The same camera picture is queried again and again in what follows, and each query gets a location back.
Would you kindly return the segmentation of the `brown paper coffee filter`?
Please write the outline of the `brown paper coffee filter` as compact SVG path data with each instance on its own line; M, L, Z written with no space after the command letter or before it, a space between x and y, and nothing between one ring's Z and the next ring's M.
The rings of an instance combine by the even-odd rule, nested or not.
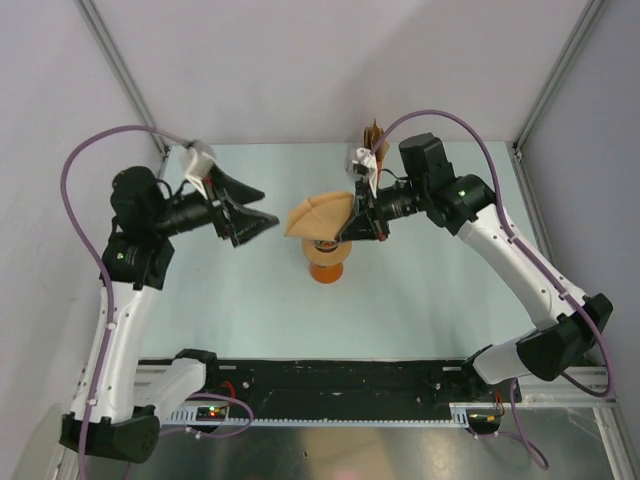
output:
M349 220L353 203L354 195L346 191L308 197L288 212L285 236L334 241Z

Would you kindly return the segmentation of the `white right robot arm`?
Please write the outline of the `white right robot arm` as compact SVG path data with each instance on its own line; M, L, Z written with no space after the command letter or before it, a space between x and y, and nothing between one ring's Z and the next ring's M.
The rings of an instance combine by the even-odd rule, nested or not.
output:
M488 346L467 359L464 393L476 401L498 383L533 375L553 381L596 343L613 305L604 294L590 296L561 275L500 210L496 193L478 176L458 176L443 143L431 133L403 140L404 176L380 188L374 154L355 150L350 169L358 177L349 220L336 239L384 241L392 220L425 213L493 268L524 306L533 331Z

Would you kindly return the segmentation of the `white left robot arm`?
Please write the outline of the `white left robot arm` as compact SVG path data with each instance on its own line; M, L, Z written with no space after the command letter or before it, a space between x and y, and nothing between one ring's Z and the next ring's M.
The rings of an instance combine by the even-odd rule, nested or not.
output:
M100 255L101 306L85 377L62 419L63 446L90 456L144 463L167 417L188 397L214 397L222 376L215 354L183 350L135 396L134 383L152 306L174 254L171 237L211 225L238 247L278 225L251 208L264 192L214 166L195 191L164 197L160 179L134 166L112 182L112 231Z

